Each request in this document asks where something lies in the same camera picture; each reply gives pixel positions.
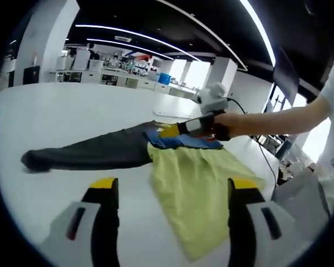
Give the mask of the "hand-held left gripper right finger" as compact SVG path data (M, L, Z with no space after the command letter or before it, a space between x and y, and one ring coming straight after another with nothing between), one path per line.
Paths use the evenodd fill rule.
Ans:
M228 180L229 266L290 266L297 255L294 218L265 201L256 183Z

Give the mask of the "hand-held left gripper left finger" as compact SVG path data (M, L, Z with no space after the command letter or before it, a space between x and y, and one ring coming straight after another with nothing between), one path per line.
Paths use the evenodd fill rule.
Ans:
M118 209L118 179L94 182L51 222L42 253L53 266L119 266Z

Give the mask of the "person's right hand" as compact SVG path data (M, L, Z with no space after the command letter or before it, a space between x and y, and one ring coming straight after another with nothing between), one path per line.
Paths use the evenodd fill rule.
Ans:
M229 141L238 136L254 135L254 127L248 114L221 113L214 117L214 137L220 141Z

